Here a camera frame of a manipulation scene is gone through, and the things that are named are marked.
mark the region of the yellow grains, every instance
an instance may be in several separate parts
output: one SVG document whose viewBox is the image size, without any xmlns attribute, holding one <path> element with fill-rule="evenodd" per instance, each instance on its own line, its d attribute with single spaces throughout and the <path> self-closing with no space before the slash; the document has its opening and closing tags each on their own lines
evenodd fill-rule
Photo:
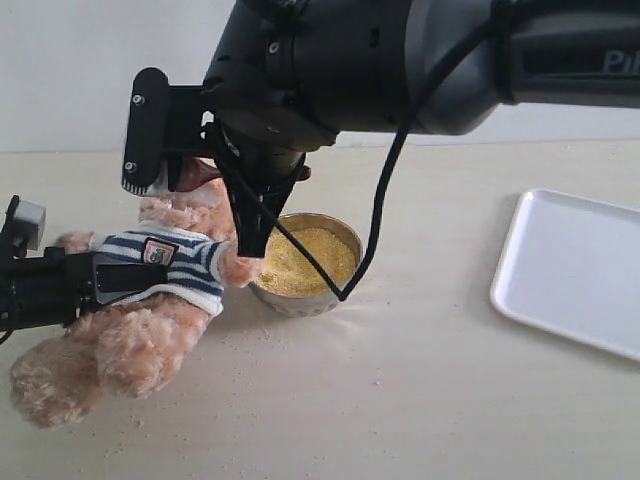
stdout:
<svg viewBox="0 0 640 480">
<path fill-rule="evenodd" d="M 292 235 L 313 255 L 338 286 L 348 282 L 356 268 L 356 259 L 333 233 L 322 228 L 307 228 Z M 287 238 L 274 231 L 267 244 L 265 268 L 256 283 L 265 290 L 289 297 L 321 293 L 329 286 Z"/>
</svg>

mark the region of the white wall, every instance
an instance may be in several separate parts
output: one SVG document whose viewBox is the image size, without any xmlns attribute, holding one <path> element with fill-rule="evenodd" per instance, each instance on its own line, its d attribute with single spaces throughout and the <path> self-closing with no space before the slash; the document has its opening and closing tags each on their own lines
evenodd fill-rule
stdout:
<svg viewBox="0 0 640 480">
<path fill-rule="evenodd" d="M 0 151 L 120 149 L 131 81 L 155 65 L 202 79 L 232 0 L 1 0 Z M 501 108 L 461 138 L 413 143 L 633 138 L 640 111 Z M 388 136 L 344 134 L 340 145 Z"/>
</svg>

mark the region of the stuffed animal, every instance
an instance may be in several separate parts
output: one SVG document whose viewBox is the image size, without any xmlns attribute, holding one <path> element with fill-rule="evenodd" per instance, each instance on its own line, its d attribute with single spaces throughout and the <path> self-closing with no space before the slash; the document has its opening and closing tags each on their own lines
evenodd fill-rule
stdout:
<svg viewBox="0 0 640 480">
<path fill-rule="evenodd" d="M 222 311 L 225 288 L 244 287 L 262 266 L 237 256 L 221 179 L 190 193 L 144 198 L 132 230 L 72 232 L 55 243 L 67 253 L 168 265 L 168 283 L 83 316 L 17 359 L 11 400 L 39 428 L 81 421 L 107 393 L 142 399 L 166 386 Z"/>
</svg>

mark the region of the screw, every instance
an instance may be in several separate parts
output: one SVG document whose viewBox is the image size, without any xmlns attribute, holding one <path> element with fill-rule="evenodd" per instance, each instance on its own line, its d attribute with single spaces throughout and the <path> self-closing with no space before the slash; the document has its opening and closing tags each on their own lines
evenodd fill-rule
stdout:
<svg viewBox="0 0 640 480">
<path fill-rule="evenodd" d="M 141 105 L 144 105 L 145 98 L 142 95 L 134 95 L 131 101 L 136 107 L 139 107 Z"/>
</svg>

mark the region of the metal bowl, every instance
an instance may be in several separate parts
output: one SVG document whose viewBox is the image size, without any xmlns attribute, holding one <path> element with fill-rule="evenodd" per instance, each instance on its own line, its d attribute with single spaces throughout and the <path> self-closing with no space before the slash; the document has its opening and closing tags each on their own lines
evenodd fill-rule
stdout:
<svg viewBox="0 0 640 480">
<path fill-rule="evenodd" d="M 344 222 L 319 213 L 293 213 L 279 218 L 280 223 L 290 232 L 307 228 L 323 228 L 338 237 L 355 255 L 356 268 L 362 261 L 362 242 L 360 238 Z M 329 286 L 321 293 L 304 297 L 290 297 L 278 295 L 265 290 L 256 283 L 250 283 L 249 288 L 262 303 L 287 317 L 315 317 L 333 310 L 339 303 Z"/>
</svg>

